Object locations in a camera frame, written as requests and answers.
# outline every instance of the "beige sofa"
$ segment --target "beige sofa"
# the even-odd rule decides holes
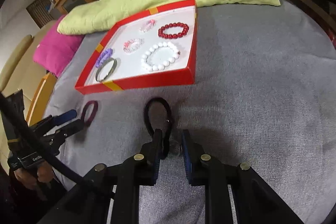
[[[46,74],[46,70],[42,66],[33,62],[33,54],[41,39],[54,23],[55,21],[49,22],[33,37],[31,35],[24,37],[0,72],[0,91],[5,96],[20,89],[23,90],[25,117],[34,100],[35,91]],[[0,116],[0,163],[7,172],[8,154],[7,139]]]

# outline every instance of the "white beaded bracelet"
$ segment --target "white beaded bracelet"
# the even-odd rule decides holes
[[[148,57],[151,54],[154,54],[154,52],[161,48],[161,47],[168,47],[173,50],[173,55],[172,57],[168,58],[168,60],[164,61],[162,64],[158,65],[149,65],[147,63]],[[158,71],[158,70],[164,70],[166,67],[169,67],[170,64],[174,63],[176,59],[180,57],[180,51],[179,49],[172,43],[172,42],[159,42],[158,44],[154,44],[149,48],[148,51],[146,51],[142,56],[141,56],[141,66],[148,70],[148,71]]]

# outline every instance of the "black hair tie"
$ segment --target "black hair tie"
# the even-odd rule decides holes
[[[173,117],[171,116],[171,109],[169,104],[167,103],[167,101],[161,97],[155,97],[152,98],[151,100],[149,100],[147,102],[147,104],[145,105],[145,108],[143,109],[143,118],[145,121],[145,126],[147,128],[147,131],[149,133],[149,135],[153,138],[154,135],[154,130],[153,127],[149,121],[149,108],[150,106],[154,103],[154,102],[158,102],[160,104],[162,104],[164,106],[164,108],[166,109],[167,112],[167,122],[168,122],[168,127],[166,130],[166,133],[163,136],[162,139],[162,160],[164,160],[168,153],[169,153],[169,138],[170,138],[170,134],[171,134],[171,129],[173,127]]]

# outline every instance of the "white wall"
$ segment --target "white wall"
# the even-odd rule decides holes
[[[35,35],[40,28],[31,18],[26,9],[19,11],[8,23],[0,30],[0,71],[4,67],[9,56],[26,35]]]

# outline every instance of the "yellow tape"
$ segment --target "yellow tape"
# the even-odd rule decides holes
[[[99,45],[97,46],[97,48],[96,48],[96,51],[97,51],[97,52],[101,52],[103,48],[104,48],[104,47],[103,47],[101,44],[99,44]]]
[[[8,140],[7,143],[17,143],[20,141],[20,138]]]
[[[109,89],[114,90],[114,91],[123,90],[120,86],[113,83],[113,81],[106,82],[106,83],[103,83],[103,84],[106,85]]]
[[[151,13],[151,15],[153,15],[153,14],[157,14],[157,13],[159,12],[158,9],[157,9],[156,7],[149,8],[148,10],[149,10],[149,12]]]

